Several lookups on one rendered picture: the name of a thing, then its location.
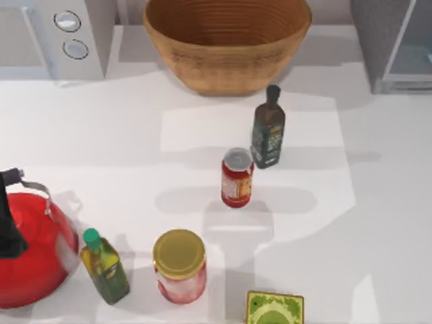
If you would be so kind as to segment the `red and white can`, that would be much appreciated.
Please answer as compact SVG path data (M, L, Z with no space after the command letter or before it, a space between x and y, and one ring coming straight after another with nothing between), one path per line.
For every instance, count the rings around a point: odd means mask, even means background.
M242 147L229 149L221 162L221 199L231 208L245 207L252 196L254 161Z

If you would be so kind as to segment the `dark olive oil bottle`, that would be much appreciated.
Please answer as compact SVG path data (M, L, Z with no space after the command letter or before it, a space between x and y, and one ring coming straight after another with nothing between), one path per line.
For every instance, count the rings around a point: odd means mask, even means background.
M269 85L266 101L254 110L250 152L255 165L266 169L279 162L286 125L286 113L279 105L281 88Z

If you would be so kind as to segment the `gold lidded red jar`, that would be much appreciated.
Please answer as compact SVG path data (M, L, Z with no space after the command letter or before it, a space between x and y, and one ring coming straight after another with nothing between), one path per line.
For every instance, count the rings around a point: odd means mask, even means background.
M157 287L174 304L190 304L207 286L207 259L203 240L188 229L171 229L153 246Z

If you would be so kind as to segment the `woven wooden basket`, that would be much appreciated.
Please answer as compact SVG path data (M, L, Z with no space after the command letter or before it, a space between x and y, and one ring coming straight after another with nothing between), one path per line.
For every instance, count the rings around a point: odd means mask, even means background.
M148 0L143 23L165 65L205 96L258 92L308 32L306 0Z

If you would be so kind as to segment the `green capped oil bottle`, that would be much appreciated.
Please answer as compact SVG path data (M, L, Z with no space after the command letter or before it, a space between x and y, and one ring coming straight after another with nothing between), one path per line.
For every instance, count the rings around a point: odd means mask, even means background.
M113 305L130 292L128 276L116 249L95 228L84 231L80 258L103 300Z

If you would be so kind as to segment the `green and yellow box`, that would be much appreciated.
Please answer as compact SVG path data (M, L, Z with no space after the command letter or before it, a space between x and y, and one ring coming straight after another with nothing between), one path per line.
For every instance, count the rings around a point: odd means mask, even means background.
M245 324L304 324L304 297L251 290Z

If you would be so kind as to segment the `small microwave knob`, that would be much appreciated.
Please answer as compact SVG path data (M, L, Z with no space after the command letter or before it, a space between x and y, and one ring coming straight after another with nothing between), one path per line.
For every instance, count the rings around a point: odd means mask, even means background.
M85 59L89 54L87 45L78 39L67 40L63 43L63 52L71 59Z

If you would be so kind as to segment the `red kettle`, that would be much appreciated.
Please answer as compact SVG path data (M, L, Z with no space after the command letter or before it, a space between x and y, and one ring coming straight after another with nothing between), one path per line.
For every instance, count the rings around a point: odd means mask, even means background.
M54 292L78 260L79 238L49 189L0 171L0 308L35 303Z

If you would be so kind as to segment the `large microwave knob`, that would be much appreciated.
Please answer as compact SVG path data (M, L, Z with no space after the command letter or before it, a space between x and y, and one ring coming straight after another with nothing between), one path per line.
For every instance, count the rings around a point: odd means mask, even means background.
M81 27L80 17L72 11L56 13L53 21L56 27L64 32L76 32Z

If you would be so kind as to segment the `grey cabinet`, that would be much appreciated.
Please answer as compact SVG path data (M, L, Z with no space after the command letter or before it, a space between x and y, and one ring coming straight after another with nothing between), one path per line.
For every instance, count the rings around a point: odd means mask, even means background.
M432 95L432 0L350 0L371 92Z

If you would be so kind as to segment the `pale microwave oven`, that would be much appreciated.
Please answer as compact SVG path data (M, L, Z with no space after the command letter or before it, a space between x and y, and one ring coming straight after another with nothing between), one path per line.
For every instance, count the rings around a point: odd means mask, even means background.
M56 27L53 16L63 11L80 17L79 30ZM104 79L116 16L116 0L0 0L0 80ZM87 45L85 59L63 52L71 39Z

